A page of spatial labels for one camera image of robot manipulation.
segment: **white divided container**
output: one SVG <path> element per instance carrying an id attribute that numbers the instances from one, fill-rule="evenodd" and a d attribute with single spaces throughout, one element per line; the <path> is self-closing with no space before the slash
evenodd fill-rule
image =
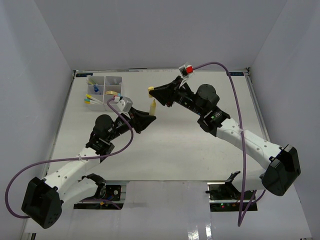
<path id="1" fill-rule="evenodd" d="M 113 91 L 116 93 L 122 93 L 122 77 L 121 76 L 87 76 L 89 80 L 96 83 L 99 89 L 98 93 L 95 92 L 94 86 L 87 85 L 87 94 L 91 95 L 93 98 L 101 101 L 103 104 L 86 104 L 88 108 L 92 111 L 112 111 L 108 105 L 107 101 L 114 97 L 114 95 L 107 94 L 108 91 Z M 117 107 L 115 102 L 110 102 L 118 112 L 120 109 Z"/>

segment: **white platform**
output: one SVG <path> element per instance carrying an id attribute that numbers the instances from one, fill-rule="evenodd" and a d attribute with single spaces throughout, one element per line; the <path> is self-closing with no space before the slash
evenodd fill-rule
<path id="1" fill-rule="evenodd" d="M 149 86 L 171 82 L 177 70 L 95 73 L 121 76 L 123 95 L 133 107 L 149 111 Z M 244 128 L 263 137 L 254 103 L 244 76 L 233 77 L 242 111 Z M 230 82 L 224 72 L 197 72 L 188 82 L 195 92 L 201 84 L 211 84 L 220 96 L 218 106 L 238 120 Z M 58 134 L 54 159 L 75 157 L 89 140 L 95 119 L 84 104 L 85 78 L 75 78 Z M 222 181 L 231 172 L 242 170 L 242 153 L 234 146 L 202 131 L 197 115 L 179 105 L 156 109 L 157 120 L 123 153 L 107 158 L 91 172 L 107 180 L 139 181 Z M 129 133 L 113 141 L 115 151 L 129 140 Z M 54 163 L 49 173 L 64 163 Z M 260 165 L 248 157 L 248 171 Z M 205 183 L 131 182 L 126 201 L 117 210 L 70 210 L 51 228 L 43 230 L 32 220 L 26 232 L 37 232 L 36 240 L 49 239 L 284 239 L 310 237 L 310 231 L 295 188 L 283 197 L 267 193 L 257 212 L 249 212 L 237 227 L 237 212 L 210 213 Z"/>

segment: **gray wall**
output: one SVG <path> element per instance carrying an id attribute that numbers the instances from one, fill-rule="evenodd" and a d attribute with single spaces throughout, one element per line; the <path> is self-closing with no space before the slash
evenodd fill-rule
<path id="1" fill-rule="evenodd" d="M 320 239 L 320 2 L 288 1 L 252 66 L 272 141 L 298 150 L 295 188 L 314 239 Z"/>
<path id="2" fill-rule="evenodd" d="M 286 0 L 35 0 L 73 70 L 250 67 Z"/>
<path id="3" fill-rule="evenodd" d="M 33 0 L 0 0 L 0 239 L 19 239 L 23 220 L 5 207 L 5 188 L 23 167 L 45 160 L 57 131 L 72 71 Z M 9 201 L 21 204 L 30 169 L 12 185 Z"/>

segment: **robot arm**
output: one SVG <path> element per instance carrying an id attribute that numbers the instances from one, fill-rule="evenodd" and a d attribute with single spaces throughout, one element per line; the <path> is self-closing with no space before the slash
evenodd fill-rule
<path id="1" fill-rule="evenodd" d="M 117 97 L 116 101 L 122 117 L 138 134 L 156 119 L 148 112 L 134 109 L 130 98 Z M 58 220 L 62 209 L 92 196 L 102 198 L 106 194 L 106 181 L 94 173 L 86 173 L 105 160 L 100 156 L 111 154 L 115 147 L 111 141 L 127 131 L 129 127 L 120 117 L 113 121 L 107 114 L 100 115 L 89 142 L 77 156 L 79 160 L 69 161 L 56 172 L 42 179 L 35 177 L 28 183 L 22 211 L 47 229 Z"/>
<path id="2" fill-rule="evenodd" d="M 217 107 L 220 98 L 215 88 L 209 84 L 202 84 L 197 92 L 193 93 L 186 83 L 186 78 L 192 73 L 192 69 L 190 71 L 188 68 L 190 66 L 180 68 L 184 78 L 177 76 L 171 83 L 151 87 L 149 95 L 157 99 L 163 106 L 171 107 L 173 103 L 178 103 L 189 109 L 199 115 L 197 123 L 205 132 L 242 150 L 242 130 L 234 119 Z M 280 147 L 248 130 L 244 130 L 244 136 L 248 155 L 265 170 L 261 171 L 260 179 L 255 179 L 255 181 L 260 181 L 261 188 L 277 196 L 283 196 L 301 173 L 297 150 L 291 145 Z M 238 173 L 240 172 L 231 174 L 226 184 L 230 185 Z M 232 187 L 241 191 L 239 183 L 238 178 Z"/>

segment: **yellow marker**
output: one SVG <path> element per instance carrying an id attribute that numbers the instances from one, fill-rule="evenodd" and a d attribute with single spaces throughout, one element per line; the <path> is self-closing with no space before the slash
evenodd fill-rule
<path id="1" fill-rule="evenodd" d="M 148 87 L 148 93 L 150 92 L 150 90 L 155 90 L 155 87 L 154 86 Z"/>
<path id="2" fill-rule="evenodd" d="M 89 94 L 86 94 L 85 96 L 86 96 L 88 99 L 92 99 L 92 100 L 96 101 L 98 104 L 103 104 L 103 102 L 102 102 L 102 101 L 100 101 L 100 100 L 98 100 L 98 99 L 96 99 L 96 98 L 92 97 L 92 96 L 91 96 L 91 95 L 89 95 Z"/>
<path id="3" fill-rule="evenodd" d="M 150 111 L 149 111 L 149 115 L 150 116 L 154 116 L 156 114 L 156 100 L 153 99 L 151 105 L 150 105 Z"/>

